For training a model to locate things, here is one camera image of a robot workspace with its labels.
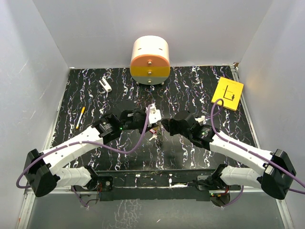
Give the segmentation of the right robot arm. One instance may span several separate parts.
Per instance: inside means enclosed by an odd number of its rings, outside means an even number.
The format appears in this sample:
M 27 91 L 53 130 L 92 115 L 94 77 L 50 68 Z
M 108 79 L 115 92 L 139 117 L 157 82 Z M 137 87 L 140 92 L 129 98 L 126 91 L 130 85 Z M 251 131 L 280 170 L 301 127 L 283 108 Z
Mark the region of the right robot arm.
M 227 136 L 203 118 L 195 118 L 188 111 L 178 112 L 174 118 L 163 119 L 163 127 L 170 135 L 180 134 L 196 147 L 230 157 L 245 165 L 233 167 L 221 164 L 211 176 L 197 182 L 199 186 L 224 189 L 239 185 L 260 188 L 269 196 L 283 200 L 296 176 L 288 154 L 262 150 Z

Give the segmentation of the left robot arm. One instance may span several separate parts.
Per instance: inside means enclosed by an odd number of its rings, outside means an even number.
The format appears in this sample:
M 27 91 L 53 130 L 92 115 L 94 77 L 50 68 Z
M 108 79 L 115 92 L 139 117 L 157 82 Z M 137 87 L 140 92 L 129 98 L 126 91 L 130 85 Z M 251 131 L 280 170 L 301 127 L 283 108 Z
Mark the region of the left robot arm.
M 140 146 L 146 131 L 156 127 L 160 120 L 160 112 L 152 105 L 147 110 L 125 110 L 120 119 L 112 113 L 105 114 L 83 132 L 56 147 L 42 152 L 30 151 L 23 175 L 37 197 L 64 186 L 94 190 L 99 182 L 92 172 L 85 167 L 66 168 L 65 165 L 99 146 L 121 154 L 123 151 L 111 148 L 107 143 L 119 138 L 123 130 L 137 129 L 141 136 L 133 149 L 127 151 L 130 154 Z

